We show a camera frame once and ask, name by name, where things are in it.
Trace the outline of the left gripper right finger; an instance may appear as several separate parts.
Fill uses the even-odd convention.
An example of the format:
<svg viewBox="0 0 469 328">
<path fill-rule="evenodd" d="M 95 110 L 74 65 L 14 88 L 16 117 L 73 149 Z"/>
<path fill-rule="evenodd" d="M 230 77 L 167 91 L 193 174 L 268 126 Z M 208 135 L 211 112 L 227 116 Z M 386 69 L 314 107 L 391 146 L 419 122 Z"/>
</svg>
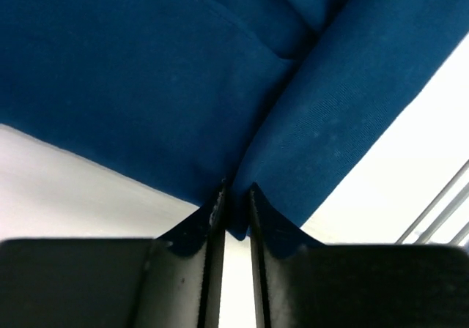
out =
<svg viewBox="0 0 469 328">
<path fill-rule="evenodd" d="M 258 327 L 466 327 L 468 254 L 448 245 L 325 245 L 256 184 L 249 193 Z"/>
</svg>

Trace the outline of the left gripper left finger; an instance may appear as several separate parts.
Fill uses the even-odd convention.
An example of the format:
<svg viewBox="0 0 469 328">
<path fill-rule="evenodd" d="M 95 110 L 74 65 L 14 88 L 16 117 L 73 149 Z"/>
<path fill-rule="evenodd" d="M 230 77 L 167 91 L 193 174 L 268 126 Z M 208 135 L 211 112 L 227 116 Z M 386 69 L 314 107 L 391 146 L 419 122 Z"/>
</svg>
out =
<svg viewBox="0 0 469 328">
<path fill-rule="evenodd" d="M 226 188 L 157 238 L 1 243 L 3 327 L 216 327 Z"/>
</svg>

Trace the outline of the blue t shirt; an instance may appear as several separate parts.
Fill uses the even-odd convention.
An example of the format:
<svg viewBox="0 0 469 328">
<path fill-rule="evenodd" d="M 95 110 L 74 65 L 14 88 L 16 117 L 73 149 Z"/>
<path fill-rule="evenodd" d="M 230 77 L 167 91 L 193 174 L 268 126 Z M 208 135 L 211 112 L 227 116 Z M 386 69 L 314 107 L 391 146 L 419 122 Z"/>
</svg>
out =
<svg viewBox="0 0 469 328">
<path fill-rule="evenodd" d="M 304 224 L 468 33 L 468 0 L 1 0 L 1 123 Z"/>
</svg>

